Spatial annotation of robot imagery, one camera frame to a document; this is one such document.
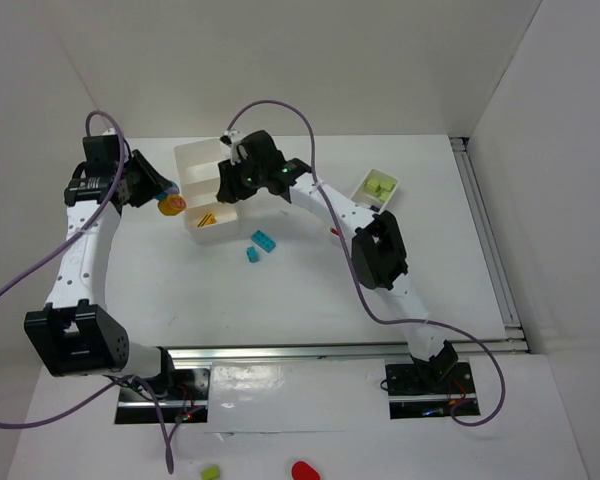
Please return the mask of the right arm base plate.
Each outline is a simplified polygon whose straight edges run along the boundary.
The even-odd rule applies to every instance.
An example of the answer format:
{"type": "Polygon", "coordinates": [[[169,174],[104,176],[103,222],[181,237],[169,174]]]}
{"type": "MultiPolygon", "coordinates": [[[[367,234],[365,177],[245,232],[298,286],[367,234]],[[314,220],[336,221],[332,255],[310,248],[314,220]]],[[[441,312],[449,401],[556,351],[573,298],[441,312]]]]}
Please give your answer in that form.
{"type": "Polygon", "coordinates": [[[391,420],[450,417],[453,407],[457,417],[480,415],[468,362],[458,363],[435,386],[426,386],[411,363],[386,364],[380,388],[388,396],[391,420]]]}

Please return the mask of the multicolour lego tower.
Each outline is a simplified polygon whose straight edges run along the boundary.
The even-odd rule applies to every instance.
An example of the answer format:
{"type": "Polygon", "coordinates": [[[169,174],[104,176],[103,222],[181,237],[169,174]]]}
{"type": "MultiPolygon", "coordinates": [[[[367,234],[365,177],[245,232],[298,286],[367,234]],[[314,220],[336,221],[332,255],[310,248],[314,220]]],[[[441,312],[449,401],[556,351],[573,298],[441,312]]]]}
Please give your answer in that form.
{"type": "Polygon", "coordinates": [[[156,196],[157,208],[164,216],[177,216],[187,209],[185,199],[179,193],[161,192],[156,196]]]}

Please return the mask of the orange lego brick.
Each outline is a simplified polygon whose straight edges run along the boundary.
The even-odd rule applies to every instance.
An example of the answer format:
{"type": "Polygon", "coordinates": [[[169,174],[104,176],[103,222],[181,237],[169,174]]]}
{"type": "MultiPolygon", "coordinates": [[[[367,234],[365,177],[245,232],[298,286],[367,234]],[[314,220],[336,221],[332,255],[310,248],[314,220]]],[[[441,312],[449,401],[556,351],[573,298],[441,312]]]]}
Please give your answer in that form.
{"type": "Polygon", "coordinates": [[[197,224],[198,228],[214,225],[217,223],[216,216],[213,213],[204,215],[197,224]]]}

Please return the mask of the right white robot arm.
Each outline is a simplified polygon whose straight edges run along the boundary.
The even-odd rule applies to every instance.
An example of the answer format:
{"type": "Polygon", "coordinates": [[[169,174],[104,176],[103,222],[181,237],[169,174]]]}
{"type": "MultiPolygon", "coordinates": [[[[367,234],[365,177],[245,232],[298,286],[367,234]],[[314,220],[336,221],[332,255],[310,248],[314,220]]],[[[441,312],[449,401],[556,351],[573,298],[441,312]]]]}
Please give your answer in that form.
{"type": "Polygon", "coordinates": [[[228,158],[218,164],[217,200],[235,204],[264,188],[335,227],[347,247],[346,260],[356,285],[375,292],[397,317],[382,323],[400,326],[421,381],[429,386],[441,383],[458,355],[436,329],[411,284],[396,217],[387,210],[376,213],[357,205],[321,180],[313,166],[285,159],[264,130],[248,135],[228,130],[219,141],[227,147],[228,158]]]}

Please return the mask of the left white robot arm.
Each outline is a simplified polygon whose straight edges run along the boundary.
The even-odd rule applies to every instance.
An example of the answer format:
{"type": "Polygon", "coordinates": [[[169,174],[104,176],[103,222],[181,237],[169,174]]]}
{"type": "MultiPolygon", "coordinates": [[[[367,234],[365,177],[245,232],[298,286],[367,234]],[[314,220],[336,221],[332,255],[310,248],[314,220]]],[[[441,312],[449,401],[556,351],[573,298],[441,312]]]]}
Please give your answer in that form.
{"type": "Polygon", "coordinates": [[[85,159],[64,191],[71,244],[44,306],[26,314],[24,330],[54,377],[135,375],[162,397],[174,384],[173,361],[163,347],[132,342],[108,313],[106,277],[124,207],[154,201],[163,215],[176,216],[186,202],[117,135],[86,136],[82,145],[85,159]]]}

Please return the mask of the lime green lego brick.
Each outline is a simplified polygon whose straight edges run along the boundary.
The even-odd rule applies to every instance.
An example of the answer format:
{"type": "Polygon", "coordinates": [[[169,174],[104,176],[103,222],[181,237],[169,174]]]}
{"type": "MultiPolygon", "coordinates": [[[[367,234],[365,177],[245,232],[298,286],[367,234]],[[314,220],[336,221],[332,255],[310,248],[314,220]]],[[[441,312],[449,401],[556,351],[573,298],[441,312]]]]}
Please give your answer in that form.
{"type": "Polygon", "coordinates": [[[369,195],[379,196],[379,184],[370,183],[369,179],[365,181],[364,190],[369,195]]]}
{"type": "Polygon", "coordinates": [[[384,198],[390,195],[394,190],[395,183],[389,180],[383,180],[379,184],[379,197],[384,198]]]}

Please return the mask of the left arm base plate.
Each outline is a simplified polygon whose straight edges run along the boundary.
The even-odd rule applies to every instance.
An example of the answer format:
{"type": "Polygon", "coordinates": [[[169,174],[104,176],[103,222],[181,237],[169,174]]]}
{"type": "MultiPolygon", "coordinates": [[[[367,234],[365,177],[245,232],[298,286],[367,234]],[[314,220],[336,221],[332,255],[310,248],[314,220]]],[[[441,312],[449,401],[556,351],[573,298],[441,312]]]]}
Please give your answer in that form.
{"type": "MultiPolygon", "coordinates": [[[[167,425],[206,423],[211,368],[198,366],[177,369],[172,373],[172,380],[172,386],[157,394],[164,422],[167,425]]],[[[114,423],[117,425],[158,423],[155,404],[144,387],[134,385],[120,389],[114,423]]]]}

